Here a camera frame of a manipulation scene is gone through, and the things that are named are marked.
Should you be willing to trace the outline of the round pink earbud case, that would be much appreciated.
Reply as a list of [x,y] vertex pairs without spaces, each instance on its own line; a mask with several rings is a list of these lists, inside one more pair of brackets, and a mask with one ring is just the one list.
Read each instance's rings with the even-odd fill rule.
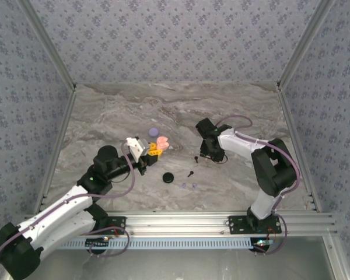
[[169,148],[168,138],[165,136],[160,136],[156,140],[156,148],[161,151],[166,151]]

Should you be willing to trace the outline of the small lit circuit board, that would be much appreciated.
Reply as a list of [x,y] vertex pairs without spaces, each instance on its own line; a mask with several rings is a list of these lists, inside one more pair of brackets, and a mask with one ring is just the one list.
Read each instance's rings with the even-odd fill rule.
[[251,244],[253,248],[251,251],[255,251],[258,253],[266,253],[270,247],[273,245],[274,241],[271,239],[260,239],[260,238],[252,238]]
[[85,240],[85,247],[107,247],[109,245],[109,239],[105,237],[88,238]]

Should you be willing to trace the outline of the grey metal lower shelf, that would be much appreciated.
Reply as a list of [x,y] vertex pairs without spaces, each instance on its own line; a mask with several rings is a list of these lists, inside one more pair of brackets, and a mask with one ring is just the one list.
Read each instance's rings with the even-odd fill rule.
[[248,250],[129,250],[92,258],[59,250],[29,280],[335,280],[328,261],[280,252],[263,257]]

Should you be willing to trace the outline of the aluminium table side rail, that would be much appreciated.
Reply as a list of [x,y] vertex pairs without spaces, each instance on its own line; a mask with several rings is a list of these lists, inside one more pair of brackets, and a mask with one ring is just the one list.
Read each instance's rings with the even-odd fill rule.
[[322,212],[322,207],[320,204],[320,200],[317,196],[317,191],[312,179],[312,175],[309,170],[309,166],[306,161],[305,153],[302,149],[302,145],[299,139],[299,135],[296,129],[296,125],[294,122],[294,119],[291,114],[291,110],[289,108],[288,101],[286,99],[286,96],[282,89],[278,86],[278,97],[279,101],[282,106],[283,114],[285,116],[285,120],[289,129],[289,133],[292,138],[293,148],[296,154],[297,162],[300,167],[301,171],[301,178],[303,181],[304,186],[306,187],[306,190],[312,197],[312,202],[310,203],[312,206],[312,209],[316,212]]
[[69,124],[69,120],[70,120],[70,117],[72,114],[72,110],[73,110],[73,107],[75,104],[75,99],[76,99],[75,88],[76,88],[76,86],[74,86],[72,88],[72,90],[70,92],[70,96],[69,96],[68,101],[66,103],[66,109],[65,109],[64,115],[62,117],[61,125],[59,127],[59,131],[58,131],[58,134],[57,134],[57,137],[55,140],[55,144],[54,144],[53,149],[52,149],[50,161],[49,161],[47,168],[46,168],[46,171],[44,173],[44,178],[41,182],[40,191],[38,193],[37,200],[36,200],[36,203],[34,205],[34,209],[33,209],[34,214],[37,214],[41,211],[43,200],[45,198],[47,198],[47,196],[48,196],[49,188],[50,188],[50,185],[52,183],[55,169],[56,169],[57,162],[58,162],[58,158],[60,155],[61,146],[62,146],[64,137],[65,137],[67,127]]

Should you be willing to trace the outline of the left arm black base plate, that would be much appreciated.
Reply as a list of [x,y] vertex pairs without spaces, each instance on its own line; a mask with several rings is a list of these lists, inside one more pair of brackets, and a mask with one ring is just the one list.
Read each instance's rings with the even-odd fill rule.
[[107,216],[96,221],[94,228],[89,235],[123,235],[118,229],[108,229],[112,226],[125,229],[126,217],[124,216]]

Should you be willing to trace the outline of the aluminium mounting rail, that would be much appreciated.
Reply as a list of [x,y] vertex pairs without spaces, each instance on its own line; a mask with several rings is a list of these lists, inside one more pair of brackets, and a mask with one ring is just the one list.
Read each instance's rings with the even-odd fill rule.
[[[229,216],[245,215],[243,211],[212,212],[155,212],[155,211],[111,211],[106,216],[126,217],[125,229],[135,237],[221,237],[229,236]],[[330,213],[316,211],[281,211],[282,233],[294,236],[337,235],[335,218]],[[93,226],[93,218],[86,211],[76,215],[41,213],[24,222],[30,226],[26,236],[42,241],[60,232],[66,239],[86,233]]]

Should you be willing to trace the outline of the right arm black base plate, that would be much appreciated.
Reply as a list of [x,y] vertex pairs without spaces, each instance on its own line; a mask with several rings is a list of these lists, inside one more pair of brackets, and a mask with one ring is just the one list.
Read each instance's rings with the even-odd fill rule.
[[277,216],[258,220],[252,216],[229,216],[228,226],[231,235],[265,235],[269,233],[282,233],[281,223]]

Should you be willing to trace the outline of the aluminium frame post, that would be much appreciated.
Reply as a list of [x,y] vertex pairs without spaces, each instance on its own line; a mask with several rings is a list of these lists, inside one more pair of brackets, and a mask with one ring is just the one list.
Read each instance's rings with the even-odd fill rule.
[[29,25],[35,32],[50,61],[55,66],[62,81],[68,89],[73,91],[75,88],[73,80],[30,0],[16,0],[16,2],[24,13]]
[[335,0],[319,0],[318,5],[311,15],[303,34],[296,44],[296,47],[278,80],[277,85],[279,91],[283,92],[287,87],[334,3]]

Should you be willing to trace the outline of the aluminium frame leg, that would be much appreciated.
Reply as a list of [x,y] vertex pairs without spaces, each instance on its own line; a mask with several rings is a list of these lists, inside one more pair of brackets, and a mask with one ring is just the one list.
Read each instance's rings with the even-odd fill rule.
[[323,242],[335,280],[349,280],[348,263],[340,238],[338,236],[324,236]]

